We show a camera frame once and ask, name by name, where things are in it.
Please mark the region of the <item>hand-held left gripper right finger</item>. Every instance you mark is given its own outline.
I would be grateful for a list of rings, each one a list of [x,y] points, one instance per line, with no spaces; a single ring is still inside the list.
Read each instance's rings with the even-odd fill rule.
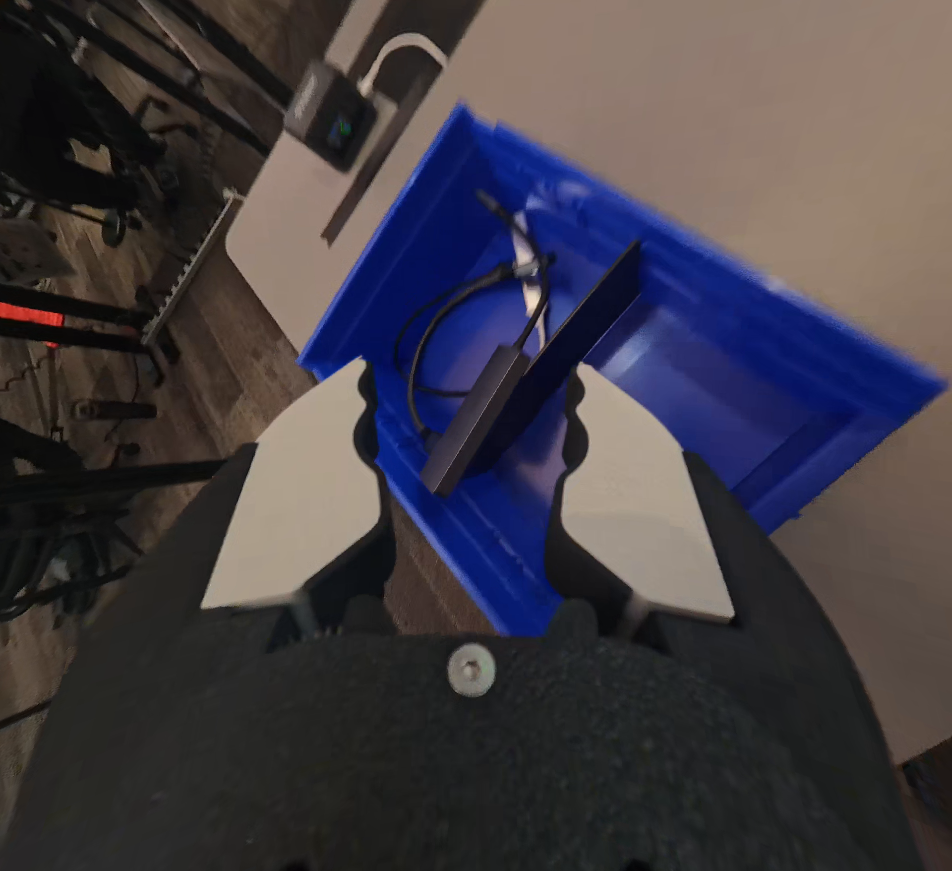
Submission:
[[[588,603],[607,636],[629,638],[655,612],[730,623],[736,610],[677,440],[590,366],[569,375],[565,420],[544,540],[552,588]]]

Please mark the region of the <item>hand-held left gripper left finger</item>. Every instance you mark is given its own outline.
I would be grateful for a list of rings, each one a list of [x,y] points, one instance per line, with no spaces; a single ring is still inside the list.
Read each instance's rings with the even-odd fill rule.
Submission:
[[[372,366],[357,358],[268,425],[253,445],[201,608],[287,610],[303,635],[381,599],[395,563],[376,459]]]

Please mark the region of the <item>blue plastic bin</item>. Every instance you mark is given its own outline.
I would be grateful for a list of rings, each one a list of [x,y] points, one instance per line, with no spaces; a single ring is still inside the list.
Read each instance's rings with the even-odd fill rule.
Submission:
[[[581,363],[702,457],[771,533],[934,401],[946,384],[553,151],[457,105],[317,322],[298,363],[373,366],[391,493],[498,632],[535,635],[558,602],[543,575],[565,469],[565,382],[489,471],[448,498],[420,475],[394,344],[411,314],[514,259],[507,222],[556,256],[547,340],[640,240],[640,293]]]

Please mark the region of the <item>dark grey USB hub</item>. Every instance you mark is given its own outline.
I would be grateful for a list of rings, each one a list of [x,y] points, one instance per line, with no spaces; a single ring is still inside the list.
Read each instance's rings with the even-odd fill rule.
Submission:
[[[427,453],[420,478],[431,494],[447,497],[455,489],[492,427],[501,417],[518,383],[525,376],[531,362],[526,353],[526,344],[549,301],[549,270],[555,260],[553,253],[538,253],[529,262],[500,263],[484,275],[454,286],[425,303],[411,314],[398,333],[393,350],[394,366],[407,384],[411,423],[422,439]],[[437,432],[425,425],[417,405],[417,394],[420,391],[417,375],[436,329],[456,308],[474,295],[505,282],[525,282],[527,279],[539,282],[541,295],[520,335],[512,343],[498,345],[470,388],[463,394],[456,394],[462,401],[444,432]],[[417,342],[409,367],[404,368],[400,360],[403,338],[413,322],[430,308],[435,308],[432,319]]]

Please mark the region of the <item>silver USB hub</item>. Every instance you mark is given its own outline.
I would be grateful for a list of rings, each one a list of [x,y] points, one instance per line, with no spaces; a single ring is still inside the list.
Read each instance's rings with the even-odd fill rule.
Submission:
[[[539,275],[535,244],[530,240],[529,220],[527,213],[520,210],[515,213],[509,224],[509,233],[514,252],[515,268],[518,271],[522,287],[522,294],[526,307],[526,315],[530,319],[536,312],[539,317],[533,323],[532,333],[537,341],[537,350],[541,352],[547,342],[546,315],[548,296],[543,292],[544,287]]]

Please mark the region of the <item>large round-base stand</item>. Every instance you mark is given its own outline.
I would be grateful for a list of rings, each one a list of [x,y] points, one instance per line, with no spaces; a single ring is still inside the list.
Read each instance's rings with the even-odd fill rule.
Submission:
[[[17,475],[2,481],[1,507],[88,502],[113,494],[138,494],[170,486],[204,483],[225,464],[225,460],[197,460]]]

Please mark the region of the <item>black bin divider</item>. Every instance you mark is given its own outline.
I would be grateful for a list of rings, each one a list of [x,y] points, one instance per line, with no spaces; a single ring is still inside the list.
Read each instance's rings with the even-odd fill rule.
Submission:
[[[584,360],[636,300],[640,293],[641,248],[640,240],[627,246],[551,334],[506,401],[499,419],[470,463],[468,476],[481,475],[500,460],[565,382],[570,370]]]

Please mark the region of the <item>black office chair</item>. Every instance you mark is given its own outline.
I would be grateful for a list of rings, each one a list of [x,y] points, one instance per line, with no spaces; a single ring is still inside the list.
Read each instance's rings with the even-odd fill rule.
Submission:
[[[1,30],[2,173],[37,197],[166,224],[166,144],[70,55],[15,23]]]

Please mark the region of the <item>grey toothed rail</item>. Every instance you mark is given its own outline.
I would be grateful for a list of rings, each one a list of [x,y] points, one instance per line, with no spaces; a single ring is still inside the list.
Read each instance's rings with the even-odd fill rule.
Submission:
[[[232,187],[226,187],[222,190],[222,199],[223,204],[215,220],[210,224],[194,251],[181,262],[171,285],[160,289],[158,302],[153,303],[154,310],[151,318],[142,330],[141,342],[144,346],[151,348],[158,344],[161,332],[173,317],[202,266],[229,233],[245,198],[242,193]]]

